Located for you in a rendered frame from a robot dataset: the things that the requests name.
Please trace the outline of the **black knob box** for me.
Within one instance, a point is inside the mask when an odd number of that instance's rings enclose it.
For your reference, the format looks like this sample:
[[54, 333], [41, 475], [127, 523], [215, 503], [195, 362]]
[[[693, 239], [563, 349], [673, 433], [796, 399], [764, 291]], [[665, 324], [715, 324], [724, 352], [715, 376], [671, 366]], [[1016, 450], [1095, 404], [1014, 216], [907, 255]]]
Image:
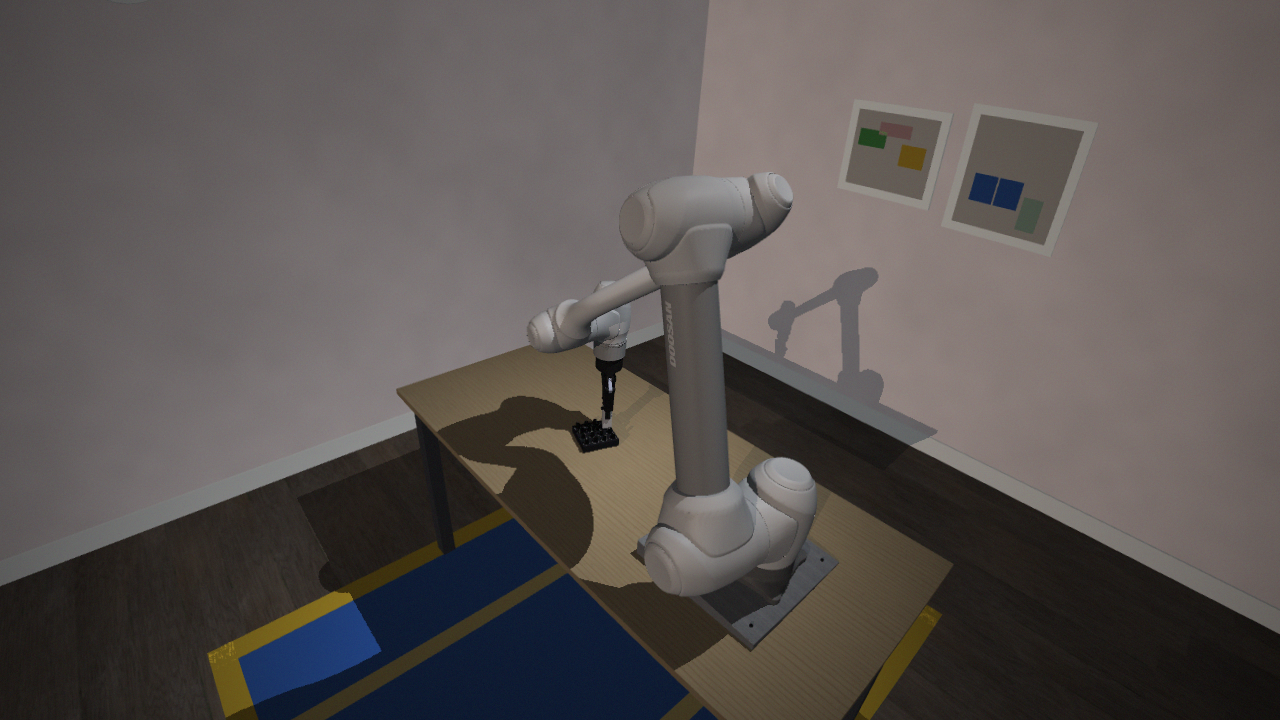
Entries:
[[572, 427], [572, 432], [584, 454], [620, 445], [620, 439], [611, 427], [602, 428], [602, 420], [596, 421], [596, 419], [593, 419], [590, 423], [585, 421], [585, 425], [577, 421], [576, 425]]

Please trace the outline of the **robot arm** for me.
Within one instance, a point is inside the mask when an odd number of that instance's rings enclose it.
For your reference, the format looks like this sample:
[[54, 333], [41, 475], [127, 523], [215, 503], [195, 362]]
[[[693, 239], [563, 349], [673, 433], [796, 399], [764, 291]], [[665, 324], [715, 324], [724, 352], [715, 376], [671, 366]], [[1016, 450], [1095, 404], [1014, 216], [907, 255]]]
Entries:
[[548, 307], [527, 325], [541, 354], [594, 341], [595, 357], [618, 361], [631, 302], [660, 290], [676, 480], [646, 537], [644, 562], [669, 594], [707, 594], [740, 578], [780, 603], [806, 560], [801, 548], [817, 514], [810, 471], [771, 457], [739, 484], [730, 478], [718, 290], [727, 259], [772, 234], [792, 202], [788, 182], [772, 172], [645, 184], [625, 200], [620, 234], [646, 266], [602, 281], [588, 297]]

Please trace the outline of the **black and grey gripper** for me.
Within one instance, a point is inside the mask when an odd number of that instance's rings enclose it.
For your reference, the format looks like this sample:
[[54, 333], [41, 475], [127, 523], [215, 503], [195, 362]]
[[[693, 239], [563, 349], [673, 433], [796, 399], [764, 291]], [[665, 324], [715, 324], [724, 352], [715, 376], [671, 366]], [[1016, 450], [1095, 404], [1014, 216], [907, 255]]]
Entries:
[[618, 361], [603, 361], [596, 357], [596, 370], [602, 373], [602, 428], [612, 428], [612, 411], [614, 405], [614, 373], [620, 372], [623, 366], [623, 357]]

